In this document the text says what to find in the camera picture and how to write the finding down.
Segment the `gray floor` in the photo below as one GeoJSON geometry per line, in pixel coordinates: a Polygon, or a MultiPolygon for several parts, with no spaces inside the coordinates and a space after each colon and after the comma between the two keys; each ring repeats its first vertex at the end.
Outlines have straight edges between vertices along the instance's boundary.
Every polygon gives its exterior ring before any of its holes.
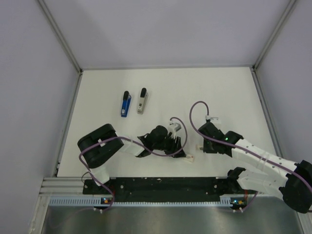
{"type": "Polygon", "coordinates": [[[100,214],[81,207],[49,208],[44,234],[300,234],[296,212],[275,198],[259,197],[243,214],[221,208],[113,208],[100,214]]]}

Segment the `gray wall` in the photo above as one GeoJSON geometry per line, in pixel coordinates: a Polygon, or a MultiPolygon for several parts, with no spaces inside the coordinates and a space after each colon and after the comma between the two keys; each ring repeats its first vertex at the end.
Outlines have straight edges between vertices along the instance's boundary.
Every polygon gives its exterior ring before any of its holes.
{"type": "Polygon", "coordinates": [[[300,0],[259,69],[286,157],[312,162],[312,1],[300,0]]]}
{"type": "Polygon", "coordinates": [[[45,0],[83,69],[253,65],[289,0],[45,0]]]}
{"type": "Polygon", "coordinates": [[[77,74],[34,0],[0,4],[0,233],[28,230],[77,74]]]}

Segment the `white wall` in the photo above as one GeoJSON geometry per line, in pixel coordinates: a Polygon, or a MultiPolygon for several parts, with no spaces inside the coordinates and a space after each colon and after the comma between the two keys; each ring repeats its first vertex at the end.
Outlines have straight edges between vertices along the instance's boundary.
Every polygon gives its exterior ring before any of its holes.
{"type": "Polygon", "coordinates": [[[0,233],[26,233],[77,74],[34,0],[0,6],[0,233]]]}
{"type": "Polygon", "coordinates": [[[45,0],[83,69],[253,65],[289,0],[45,0]]]}
{"type": "Polygon", "coordinates": [[[312,162],[312,1],[300,0],[259,69],[286,157],[312,162]]]}

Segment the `white table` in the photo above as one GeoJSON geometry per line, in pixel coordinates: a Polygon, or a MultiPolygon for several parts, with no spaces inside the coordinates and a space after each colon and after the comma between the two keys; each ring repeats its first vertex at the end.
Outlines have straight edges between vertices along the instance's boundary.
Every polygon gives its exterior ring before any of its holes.
{"type": "MultiPolygon", "coordinates": [[[[120,133],[141,136],[157,125],[167,127],[170,117],[181,118],[189,133],[185,152],[195,156],[193,163],[172,157],[150,155],[136,158],[116,153],[106,162],[110,176],[226,176],[230,169],[247,165],[226,155],[204,154],[195,149],[203,139],[191,127],[189,110],[198,101],[206,101],[210,115],[222,119],[221,130],[243,135],[256,146],[275,154],[272,139],[248,67],[181,68],[84,71],[58,176],[82,176],[78,140],[100,126],[110,123],[120,133]],[[137,114],[141,89],[149,93],[143,115],[137,114]],[[125,90],[132,96],[126,118],[120,116],[125,90]]],[[[206,109],[198,105],[193,120],[197,127],[205,123],[206,109]]],[[[182,141],[183,130],[179,131],[182,141]]]]}

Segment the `metal frame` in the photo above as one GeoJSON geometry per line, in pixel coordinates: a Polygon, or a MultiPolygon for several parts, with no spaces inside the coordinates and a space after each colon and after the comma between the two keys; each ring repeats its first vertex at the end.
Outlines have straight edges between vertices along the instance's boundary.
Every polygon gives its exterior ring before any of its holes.
{"type": "MultiPolygon", "coordinates": [[[[62,136],[61,141],[60,141],[59,146],[58,146],[58,159],[56,161],[55,170],[54,170],[56,172],[56,175],[57,175],[58,165],[60,163],[61,156],[62,156],[62,153],[64,150],[64,145],[65,145],[66,137],[68,134],[68,129],[69,129],[70,121],[72,118],[75,102],[77,99],[78,90],[79,90],[83,70],[81,69],[79,63],[77,62],[72,50],[70,49],[66,39],[64,38],[62,32],[60,31],[56,21],[54,20],[50,10],[48,9],[48,6],[45,3],[45,1],[44,0],[36,0],[36,2],[39,4],[39,7],[41,8],[43,14],[45,15],[45,17],[48,21],[48,23],[50,24],[52,31],[55,33],[61,47],[63,48],[63,50],[65,52],[65,54],[67,55],[68,59],[71,61],[74,68],[76,69],[76,71],[79,74],[79,78],[77,79],[76,88],[75,88],[75,91],[73,93],[71,106],[70,106],[69,111],[68,111],[67,121],[66,121],[65,126],[64,126],[63,136],[62,136]]],[[[253,76],[255,87],[256,87],[256,90],[257,90],[258,95],[259,95],[259,99],[260,99],[260,102],[262,105],[262,109],[263,109],[263,112],[264,112],[264,115],[265,115],[265,118],[267,121],[267,125],[268,125],[269,131],[270,131],[270,134],[271,134],[271,137],[273,140],[275,150],[276,150],[276,154],[278,156],[281,156],[281,157],[285,156],[285,154],[283,153],[283,147],[281,146],[281,143],[280,143],[280,140],[279,140],[279,137],[277,134],[276,126],[274,124],[272,114],[271,114],[269,106],[268,106],[268,102],[265,98],[265,94],[264,94],[263,89],[262,89],[261,80],[257,76],[257,69],[259,68],[263,59],[265,58],[265,56],[269,52],[270,48],[272,47],[273,43],[275,42],[275,40],[278,37],[281,29],[285,25],[287,19],[289,18],[289,16],[293,12],[297,3],[298,3],[298,0],[290,0],[289,1],[288,5],[287,5],[284,13],[282,14],[281,19],[277,23],[273,33],[271,34],[270,38],[268,39],[267,43],[265,44],[264,48],[262,49],[262,51],[261,51],[259,57],[257,58],[254,66],[251,67],[251,73],[253,76]]],[[[61,196],[61,197],[66,197],[66,198],[68,198],[68,197],[80,197],[80,198],[83,197],[84,199],[94,197],[93,195],[83,195],[82,190],[83,190],[83,184],[81,182],[81,179],[78,177],[44,178],[44,180],[42,182],[41,190],[39,193],[38,201],[36,204],[34,217],[32,219],[31,225],[30,225],[29,233],[30,234],[40,234],[41,233],[42,228],[43,228],[44,219],[45,219],[46,212],[47,212],[47,208],[48,208],[48,205],[50,203],[50,198],[52,196],[53,197],[56,197],[56,196],[60,197],[61,196]]],[[[307,234],[312,234],[311,216],[306,215],[306,214],[298,214],[298,219],[300,220],[300,223],[302,225],[304,232],[307,234]]]]}

